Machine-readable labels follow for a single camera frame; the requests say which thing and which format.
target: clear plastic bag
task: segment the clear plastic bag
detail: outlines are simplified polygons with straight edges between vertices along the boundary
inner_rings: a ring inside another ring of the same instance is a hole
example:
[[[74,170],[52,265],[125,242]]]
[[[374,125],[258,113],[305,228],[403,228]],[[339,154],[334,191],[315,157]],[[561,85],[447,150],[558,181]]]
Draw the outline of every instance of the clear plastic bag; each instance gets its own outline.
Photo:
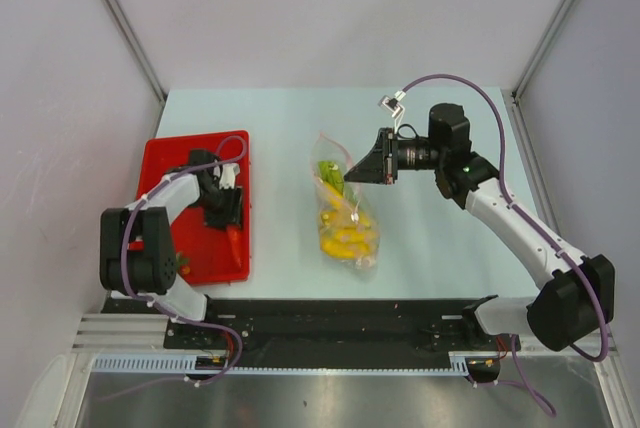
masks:
[[[369,268],[376,263],[380,232],[362,187],[344,182],[351,167],[347,150],[321,134],[311,152],[320,249],[345,264]]]

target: gray wall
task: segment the gray wall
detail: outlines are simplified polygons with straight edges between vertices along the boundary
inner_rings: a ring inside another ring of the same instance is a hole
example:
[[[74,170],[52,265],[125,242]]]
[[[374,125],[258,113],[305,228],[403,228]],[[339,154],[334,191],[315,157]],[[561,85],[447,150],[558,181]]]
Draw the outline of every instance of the gray wall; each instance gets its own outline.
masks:
[[[523,99],[564,236],[617,268],[613,333],[640,395],[640,0],[580,0]]]
[[[512,86],[558,0],[120,0],[163,86]]]
[[[0,0],[0,426],[71,347],[159,114],[100,0]]]

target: orange wire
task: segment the orange wire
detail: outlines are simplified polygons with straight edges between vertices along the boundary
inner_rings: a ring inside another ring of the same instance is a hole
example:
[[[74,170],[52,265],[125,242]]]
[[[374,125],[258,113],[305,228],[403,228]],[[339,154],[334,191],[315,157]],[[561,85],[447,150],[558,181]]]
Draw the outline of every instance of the orange wire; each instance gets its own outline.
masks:
[[[231,356],[233,355],[233,340],[231,339],[231,335],[229,335],[229,333],[227,333],[226,331],[223,332],[223,336],[227,340],[227,351],[229,352],[227,358],[231,359]]]
[[[502,338],[500,338],[499,336],[496,337],[496,343],[498,345],[498,354],[500,355],[500,359],[504,360],[509,354],[509,350],[507,350],[507,345],[504,344],[504,341],[502,341]]]

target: light blue table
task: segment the light blue table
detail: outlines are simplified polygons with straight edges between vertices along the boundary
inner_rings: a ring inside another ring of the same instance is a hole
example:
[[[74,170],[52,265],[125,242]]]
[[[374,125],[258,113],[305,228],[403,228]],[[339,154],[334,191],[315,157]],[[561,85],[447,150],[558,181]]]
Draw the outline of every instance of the light blue table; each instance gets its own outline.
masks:
[[[309,155],[322,131],[362,158],[391,119],[378,106],[394,88],[177,90],[158,137],[247,130],[252,159],[252,265],[248,281],[200,288],[223,298],[461,298],[529,296],[536,288],[516,257],[453,201],[433,173],[402,172],[394,186],[365,187],[381,230],[378,265],[358,272],[326,259],[318,246]],[[489,89],[507,129],[507,181],[534,210],[531,190],[499,89]],[[473,148],[495,165],[491,110],[466,87],[416,88],[405,121],[427,133],[428,112],[461,104]]]

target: white connector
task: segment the white connector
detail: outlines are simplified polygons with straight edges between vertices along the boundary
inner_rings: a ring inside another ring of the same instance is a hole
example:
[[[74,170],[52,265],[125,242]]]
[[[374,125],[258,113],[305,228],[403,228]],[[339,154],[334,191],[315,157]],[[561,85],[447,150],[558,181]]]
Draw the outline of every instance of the white connector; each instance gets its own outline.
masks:
[[[237,163],[225,163],[222,165],[220,176],[220,188],[235,188],[236,176],[240,174],[240,165]]]
[[[383,96],[378,105],[387,111],[391,118],[393,118],[393,132],[397,133],[400,124],[402,123],[402,118],[404,117],[404,106],[402,106],[398,101],[404,97],[404,92],[399,91],[393,98],[389,98],[388,96]]]

